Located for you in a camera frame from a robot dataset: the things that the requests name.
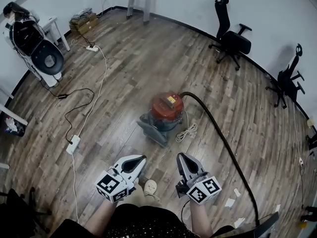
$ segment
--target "chair armrest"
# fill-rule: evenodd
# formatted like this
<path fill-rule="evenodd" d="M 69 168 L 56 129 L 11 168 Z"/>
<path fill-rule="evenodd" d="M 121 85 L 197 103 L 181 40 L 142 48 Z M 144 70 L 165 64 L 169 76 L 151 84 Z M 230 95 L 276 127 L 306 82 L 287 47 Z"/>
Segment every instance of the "chair armrest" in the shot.
<path fill-rule="evenodd" d="M 301 84 L 299 82 L 297 82 L 297 85 L 298 85 L 297 90 L 301 90 L 303 92 L 303 94 L 305 94 L 305 91 L 302 88 Z"/>
<path fill-rule="evenodd" d="M 248 29 L 249 31 L 252 31 L 252 29 L 244 24 L 239 24 L 242 28 Z"/>
<path fill-rule="evenodd" d="M 295 80 L 297 78 L 301 77 L 303 81 L 305 81 L 304 77 L 301 75 L 301 73 L 299 71 L 297 71 L 297 75 L 294 77 L 291 77 L 291 80 Z"/>
<path fill-rule="evenodd" d="M 241 26 L 241 29 L 240 29 L 238 35 L 241 35 L 244 32 L 244 30 L 246 30 L 246 29 L 252 31 L 252 29 L 250 27 L 248 27 L 248 26 L 246 26 L 244 24 L 239 24 L 239 25 Z"/>

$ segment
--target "wooden floor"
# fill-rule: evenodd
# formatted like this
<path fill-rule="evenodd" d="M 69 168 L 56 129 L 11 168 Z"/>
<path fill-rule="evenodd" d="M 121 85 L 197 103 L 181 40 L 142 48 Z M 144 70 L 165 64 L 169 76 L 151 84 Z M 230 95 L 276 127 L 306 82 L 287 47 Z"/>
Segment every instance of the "wooden floor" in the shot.
<path fill-rule="evenodd" d="M 274 108 L 276 96 L 266 91 L 267 77 L 253 65 L 240 59 L 241 69 L 227 59 L 215 62 L 218 52 L 209 50 L 211 40 L 192 30 L 159 18 L 143 26 L 142 15 L 126 20 L 126 11 L 107 13 L 98 27 L 86 36 L 100 46 L 107 58 L 108 72 L 101 97 L 87 120 L 75 153 L 76 193 L 81 224 L 85 224 L 102 197 L 96 193 L 94 181 L 102 170 L 118 158 L 129 154 L 148 157 L 144 179 L 158 183 L 156 195 L 162 204 L 180 217 L 186 197 L 179 199 L 175 185 L 180 181 L 176 155 L 187 152 L 199 159 L 204 168 L 222 186 L 215 201 L 206 204 L 214 230 L 233 225 L 238 218 L 254 221 L 254 211 L 228 152 L 209 118 L 198 104 L 185 99 L 190 123 L 198 124 L 195 138 L 176 143 L 171 135 L 166 149 L 146 138 L 136 124 L 148 111 L 151 97 L 160 91 L 190 91 L 209 107 L 255 195 L 260 217 L 273 213 L 280 204 L 280 220 L 273 237 L 297 237 L 302 204 L 298 151 L 306 161 L 309 133 L 306 119 L 287 98 L 287 109 Z M 85 44 L 78 38 L 77 43 Z M 53 89 L 55 94 L 69 93 L 89 87 L 98 92 L 105 70 L 101 52 L 89 52 L 82 46 L 71 46 L 65 54 L 63 81 Z M 90 93 L 77 92 L 65 100 L 54 98 L 33 75 L 28 75 L 9 107 L 27 119 L 29 125 L 22 138 L 0 132 L 0 161 L 10 170 L 0 170 L 0 189 L 14 188 L 27 193 L 37 190 L 37 206 L 51 208 L 53 215 L 46 225 L 55 230 L 66 218 L 76 219 L 73 194 L 72 158 L 67 154 L 65 133 L 69 124 L 64 114 L 90 100 Z M 89 105 L 74 111 L 68 118 L 78 134 Z M 294 117 L 298 130 L 297 144 Z M 185 123 L 177 127 L 180 132 Z M 304 204 L 311 203 L 317 189 L 317 168 L 307 160 L 304 174 Z M 233 189 L 241 193 L 236 197 Z M 231 209 L 224 205 L 236 199 Z M 189 207 L 184 219 L 189 228 Z"/>

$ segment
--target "cardboard box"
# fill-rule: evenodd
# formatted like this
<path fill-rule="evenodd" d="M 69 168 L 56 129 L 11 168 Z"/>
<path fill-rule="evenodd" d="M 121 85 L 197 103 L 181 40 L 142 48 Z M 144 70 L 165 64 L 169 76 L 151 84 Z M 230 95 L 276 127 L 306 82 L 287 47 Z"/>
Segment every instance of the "cardboard box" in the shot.
<path fill-rule="evenodd" d="M 85 34 L 87 33 L 90 29 L 94 28 L 97 24 L 98 24 L 99 20 L 97 18 L 95 18 L 92 21 L 88 21 L 85 24 L 83 24 L 81 27 L 79 27 L 78 29 L 74 29 L 73 27 L 70 26 L 71 32 L 72 33 L 80 33 L 80 34 Z"/>
<path fill-rule="evenodd" d="M 72 19 L 69 22 L 69 25 L 72 25 L 72 28 L 79 29 L 79 27 L 81 27 L 83 24 L 87 23 L 88 21 L 92 21 L 95 18 L 97 18 L 97 15 L 95 13 L 91 13 L 87 18 L 80 18 L 77 20 Z"/>

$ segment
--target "black shirt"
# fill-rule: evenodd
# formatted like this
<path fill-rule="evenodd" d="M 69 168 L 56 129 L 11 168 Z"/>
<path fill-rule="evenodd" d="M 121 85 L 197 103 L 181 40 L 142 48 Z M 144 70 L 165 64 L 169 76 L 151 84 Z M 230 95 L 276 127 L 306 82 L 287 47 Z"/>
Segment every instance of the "black shirt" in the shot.
<path fill-rule="evenodd" d="M 81 225 L 65 220 L 51 238 L 94 236 Z M 198 238 L 189 231 L 178 217 L 165 209 L 132 204 L 118 206 L 106 228 L 104 238 Z"/>

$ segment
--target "vacuum hose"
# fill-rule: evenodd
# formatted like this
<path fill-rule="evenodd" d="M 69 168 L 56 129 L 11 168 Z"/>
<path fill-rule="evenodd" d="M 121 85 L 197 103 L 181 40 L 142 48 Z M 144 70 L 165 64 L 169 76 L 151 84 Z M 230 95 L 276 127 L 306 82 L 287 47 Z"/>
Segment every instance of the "vacuum hose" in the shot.
<path fill-rule="evenodd" d="M 233 154 L 233 152 L 232 152 L 232 150 L 231 150 L 231 148 L 230 148 L 230 146 L 229 146 L 229 144 L 228 144 L 226 138 L 225 138 L 224 135 L 222 134 L 222 132 L 221 132 L 221 130 L 220 130 L 218 124 L 217 124 L 216 121 L 214 120 L 213 116 L 211 115 L 211 113 L 210 113 L 210 111 L 208 110 L 208 108 L 206 107 L 206 105 L 201 101 L 201 99 L 199 99 L 195 94 L 190 93 L 190 92 L 183 92 L 183 93 L 179 94 L 179 96 L 180 96 L 182 99 L 183 99 L 183 97 L 186 96 L 186 95 L 187 95 L 187 96 L 190 96 L 190 97 L 192 97 L 192 98 L 194 98 L 194 99 L 202 106 L 202 108 L 206 111 L 207 115 L 209 116 L 210 120 L 212 121 L 214 127 L 216 128 L 216 131 L 218 132 L 218 134 L 219 134 L 220 138 L 222 139 L 222 141 L 223 141 L 225 147 L 227 148 L 227 150 L 228 150 L 228 152 L 229 152 L 229 155 L 230 155 L 230 157 L 231 157 L 231 159 L 232 159 L 232 161 L 233 161 L 233 164 L 234 164 L 234 166 L 236 167 L 236 169 L 237 169 L 237 171 L 238 171 L 238 173 L 239 173 L 239 175 L 240 175 L 240 177 L 241 177 L 241 179 L 242 179 L 242 181 L 243 181 L 243 184 L 244 184 L 244 186 L 246 187 L 246 189 L 247 189 L 247 191 L 248 191 L 248 193 L 249 193 L 249 196 L 250 196 L 251 201 L 252 201 L 252 203 L 253 203 L 254 212 L 255 212 L 255 214 L 256 214 L 256 226 L 259 226 L 259 225 L 260 225 L 260 222 L 259 222 L 259 212 L 258 212 L 257 202 L 256 202 L 256 200 L 255 200 L 255 198 L 254 198 L 254 196 L 253 196 L 253 193 L 252 193 L 252 191 L 251 191 L 251 189 L 250 189 L 250 187 L 249 187 L 249 185 L 248 185 L 248 182 L 247 182 L 246 178 L 244 177 L 244 175 L 243 175 L 243 173 L 242 173 L 242 170 L 240 169 L 240 166 L 239 166 L 239 164 L 238 164 L 236 158 L 234 157 L 234 154 Z"/>

